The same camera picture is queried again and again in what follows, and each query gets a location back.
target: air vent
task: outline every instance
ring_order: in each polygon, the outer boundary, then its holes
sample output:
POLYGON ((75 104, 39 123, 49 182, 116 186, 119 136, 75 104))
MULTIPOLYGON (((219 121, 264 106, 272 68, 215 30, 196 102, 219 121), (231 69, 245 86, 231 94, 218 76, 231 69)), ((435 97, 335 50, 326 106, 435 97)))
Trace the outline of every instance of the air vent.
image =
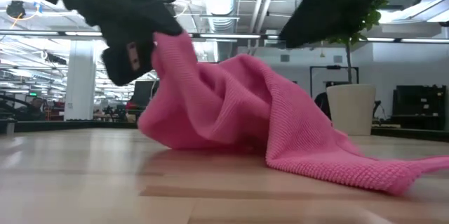
POLYGON ((343 55, 334 55, 334 63, 343 63, 343 55))
POLYGON ((281 55, 281 62, 290 62, 290 55, 281 55))

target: wooden table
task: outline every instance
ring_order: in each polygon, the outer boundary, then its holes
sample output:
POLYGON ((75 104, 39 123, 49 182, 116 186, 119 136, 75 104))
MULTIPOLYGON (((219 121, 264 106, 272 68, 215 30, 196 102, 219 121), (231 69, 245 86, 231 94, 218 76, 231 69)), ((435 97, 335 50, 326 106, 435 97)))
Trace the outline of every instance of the wooden table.
MULTIPOLYGON (((416 158, 449 144, 354 139, 366 154, 416 158)), ((268 169, 263 158, 167 150, 136 130, 0 138, 2 224, 449 223, 449 173, 402 198, 268 169)))

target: ductwork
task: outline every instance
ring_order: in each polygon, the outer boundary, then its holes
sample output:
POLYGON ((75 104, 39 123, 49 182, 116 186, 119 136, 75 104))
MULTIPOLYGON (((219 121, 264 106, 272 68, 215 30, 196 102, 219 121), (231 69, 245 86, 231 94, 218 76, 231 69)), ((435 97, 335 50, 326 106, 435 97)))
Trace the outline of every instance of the ductwork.
MULTIPOLYGON (((216 15, 219 18, 209 18, 210 31, 213 33, 232 34, 236 31, 237 21, 224 16, 234 13, 236 0, 205 0, 208 15, 216 15)), ((218 60, 228 59, 233 51, 233 43, 218 42, 218 60)))

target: pink microfiber cloth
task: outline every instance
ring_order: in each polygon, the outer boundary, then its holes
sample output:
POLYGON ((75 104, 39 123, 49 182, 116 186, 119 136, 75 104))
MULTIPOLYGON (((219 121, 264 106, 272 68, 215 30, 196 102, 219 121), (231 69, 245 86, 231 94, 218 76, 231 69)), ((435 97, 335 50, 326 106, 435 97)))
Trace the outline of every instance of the pink microfiber cloth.
POLYGON ((449 168, 449 157, 364 157, 305 91, 261 60, 238 55, 198 63, 186 33, 154 39, 152 62, 161 82, 139 129, 168 147, 264 150, 273 169, 393 195, 422 173, 449 168))

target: white planter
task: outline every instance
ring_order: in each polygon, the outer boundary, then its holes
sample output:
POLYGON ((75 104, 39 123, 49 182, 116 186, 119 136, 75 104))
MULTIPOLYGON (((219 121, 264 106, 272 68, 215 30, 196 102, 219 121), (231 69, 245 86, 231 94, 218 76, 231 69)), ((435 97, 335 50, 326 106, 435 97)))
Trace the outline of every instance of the white planter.
POLYGON ((350 136, 369 136, 373 125, 376 88, 370 84, 347 84, 327 89, 335 129, 350 136))

